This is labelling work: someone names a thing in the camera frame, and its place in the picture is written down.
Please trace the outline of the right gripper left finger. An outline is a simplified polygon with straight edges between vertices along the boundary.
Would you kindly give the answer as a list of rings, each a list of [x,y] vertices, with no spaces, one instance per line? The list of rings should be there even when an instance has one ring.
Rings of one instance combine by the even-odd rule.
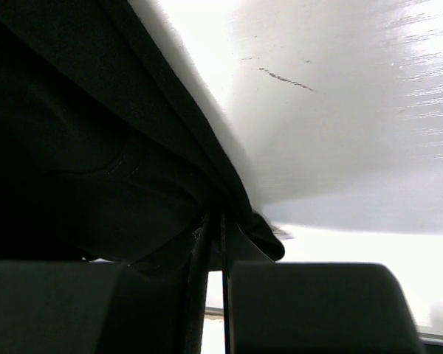
[[[0,260],[0,353],[199,353],[209,228],[132,265]]]

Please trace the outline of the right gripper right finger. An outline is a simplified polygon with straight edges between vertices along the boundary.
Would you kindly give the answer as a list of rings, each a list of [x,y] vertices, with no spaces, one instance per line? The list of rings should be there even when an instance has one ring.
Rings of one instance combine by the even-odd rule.
[[[239,228],[231,216],[221,217],[224,323],[230,334],[228,353],[423,353],[402,289],[391,271],[377,263],[276,263]],[[313,315],[338,317],[374,333],[354,330],[345,343],[306,343],[261,338],[241,332],[241,322]]]

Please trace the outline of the black skirt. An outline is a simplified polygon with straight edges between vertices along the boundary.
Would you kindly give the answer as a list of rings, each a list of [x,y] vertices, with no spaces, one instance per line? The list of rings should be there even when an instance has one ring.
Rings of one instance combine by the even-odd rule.
[[[0,259],[137,262],[206,212],[284,256],[131,5],[0,1]]]

